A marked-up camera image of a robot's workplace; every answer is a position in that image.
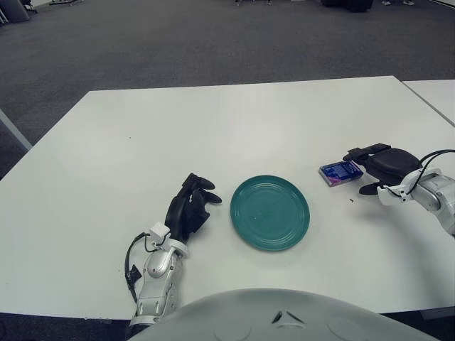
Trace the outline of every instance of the white bracket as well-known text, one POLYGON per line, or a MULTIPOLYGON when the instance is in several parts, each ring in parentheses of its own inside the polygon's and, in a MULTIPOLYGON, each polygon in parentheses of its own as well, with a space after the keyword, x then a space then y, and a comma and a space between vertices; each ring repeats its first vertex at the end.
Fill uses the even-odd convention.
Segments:
MULTIPOLYGON (((385 206, 404 204, 408 201, 414 200, 412 193, 408 194, 412 186, 414 186, 417 178, 420 176, 423 168, 414 170, 413 172, 406 175, 402 182, 396 186, 384 186, 384 188, 378 187, 378 196, 380 202, 385 206)), ((428 168, 423 173, 420 179, 423 179, 427 175, 437 174, 441 175, 439 168, 428 168)))

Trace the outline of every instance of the black glove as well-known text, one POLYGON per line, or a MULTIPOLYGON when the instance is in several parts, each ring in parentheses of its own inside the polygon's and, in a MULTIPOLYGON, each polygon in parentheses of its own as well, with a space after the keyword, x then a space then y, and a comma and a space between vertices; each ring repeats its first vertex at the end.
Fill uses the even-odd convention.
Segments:
POLYGON ((186 243, 189 234, 196 232, 209 218, 207 202, 221 203, 221 198, 206 190, 215 189, 209 180, 190 174, 177 196, 172 199, 164 224, 171 230, 171 238, 186 243))

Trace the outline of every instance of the robotic arm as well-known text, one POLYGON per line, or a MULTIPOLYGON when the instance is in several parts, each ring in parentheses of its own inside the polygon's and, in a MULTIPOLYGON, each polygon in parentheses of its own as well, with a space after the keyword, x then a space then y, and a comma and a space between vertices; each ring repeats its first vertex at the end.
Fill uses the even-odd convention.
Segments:
POLYGON ((150 233, 139 235, 149 236, 154 249, 149 251, 151 254, 145 262, 142 275, 135 266, 125 274, 133 298, 136 295, 133 282, 144 277, 141 292, 135 300, 136 312, 129 324, 129 337, 158 323, 177 308, 182 259, 188 256, 185 243, 190 233, 198 231, 209 218, 205 204, 221 203, 217 195, 207 191, 212 189, 215 186, 210 181, 190 174, 180 192, 172 199, 165 224, 158 222, 150 229, 150 233))
POLYGON ((442 175, 429 163, 443 153, 437 151, 418 160, 402 149, 385 144, 355 148, 343 160, 354 161, 365 167, 367 173, 379 181, 360 190, 360 194, 376 195, 384 205, 396 205, 416 200, 439 220, 441 226, 455 236, 455 180, 442 175), (422 163, 430 158, 425 166, 422 163))

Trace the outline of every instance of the wire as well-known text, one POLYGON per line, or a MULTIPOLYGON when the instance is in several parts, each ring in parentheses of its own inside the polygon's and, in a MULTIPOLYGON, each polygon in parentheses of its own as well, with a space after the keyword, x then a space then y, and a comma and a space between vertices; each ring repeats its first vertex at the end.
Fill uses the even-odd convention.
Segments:
POLYGON ((395 193, 393 190, 391 190, 390 188, 386 187, 386 189, 391 192, 395 197, 401 197, 401 195, 395 193))
POLYGON ((430 158, 428 160, 428 162, 425 164, 425 166, 423 167, 422 171, 420 172, 419 174, 419 177, 417 178, 417 180, 415 181, 414 185, 411 187, 411 189, 409 190, 409 192, 407 194, 410 194, 413 190, 415 190, 415 188, 417 187, 417 184, 419 183, 420 181, 420 178, 424 175, 424 172, 425 170, 428 168, 428 165, 435 159, 437 158, 438 156, 441 156, 445 153, 455 153, 455 149, 443 149, 443 150, 440 150, 440 151, 434 151, 433 153, 430 153, 426 156, 424 156, 422 158, 423 161, 425 161, 428 157, 430 156, 433 156, 432 158, 430 158))
POLYGON ((136 303, 137 302, 137 296, 136 296, 136 291, 134 290, 134 283, 133 280, 131 279, 131 273, 129 271, 129 253, 131 252, 132 247, 143 237, 148 235, 145 232, 142 232, 141 234, 138 234, 136 238, 133 239, 131 245, 129 245, 127 255, 125 256, 125 265, 124 265, 124 271, 125 271, 125 280, 127 281, 128 289, 131 295, 133 296, 133 300, 136 303))
POLYGON ((144 238, 144 248, 145 248, 145 251, 147 251, 147 252, 149 252, 149 253, 155 252, 156 249, 153 249, 153 250, 147 249, 147 236, 150 236, 150 234, 149 234, 149 233, 146 233, 146 234, 145 234, 145 238, 144 238))
POLYGON ((430 156, 433 156, 433 155, 436 155, 436 154, 440 155, 440 154, 445 154, 445 153, 455 153, 455 149, 441 149, 440 151, 433 151, 432 153, 427 154, 426 156, 421 158, 420 159, 420 163, 422 163, 425 160, 427 160, 430 156))

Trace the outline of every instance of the plate rim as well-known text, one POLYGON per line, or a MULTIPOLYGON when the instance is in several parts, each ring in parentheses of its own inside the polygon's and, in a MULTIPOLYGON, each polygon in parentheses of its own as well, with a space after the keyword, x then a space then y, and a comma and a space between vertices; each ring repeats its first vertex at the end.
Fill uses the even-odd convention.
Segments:
POLYGON ((230 200, 230 219, 231 219, 232 225, 233 225, 235 231, 237 232, 237 234, 239 235, 239 237, 242 238, 242 240, 244 242, 246 242, 247 244, 249 244, 250 246, 252 246, 252 247, 254 247, 256 249, 262 250, 262 251, 284 251, 284 250, 287 250, 287 249, 290 249, 290 248, 294 247, 295 245, 297 245, 305 237, 305 234, 308 232, 308 229, 309 229, 309 224, 310 224, 311 217, 310 217, 310 210, 309 210, 308 202, 306 201, 306 198, 305 198, 304 194, 300 191, 300 189, 298 189, 293 183, 291 183, 290 181, 286 180, 285 178, 281 178, 281 177, 276 176, 276 175, 262 174, 262 175, 252 176, 251 178, 246 179, 240 185, 238 185, 238 187, 235 189, 234 193, 232 194, 231 200, 230 200), (250 240, 247 240, 242 235, 242 233, 238 230, 238 228, 237 228, 237 226, 235 224, 235 219, 234 219, 235 215, 233 214, 234 210, 233 210, 232 202, 239 195, 239 192, 245 187, 245 183, 247 183, 247 182, 249 182, 249 181, 251 181, 253 179, 256 179, 256 178, 275 178, 275 179, 278 179, 280 181, 284 181, 285 183, 290 185, 290 187, 293 190, 293 192, 297 193, 297 196, 301 199, 301 201, 303 203, 304 213, 305 213, 305 216, 307 217, 307 219, 304 220, 304 228, 303 228, 304 233, 298 239, 296 239, 294 242, 292 242, 291 245, 289 245, 287 247, 278 248, 277 249, 277 248, 267 248, 267 247, 263 247, 263 246, 257 245, 255 243, 251 242, 250 240))

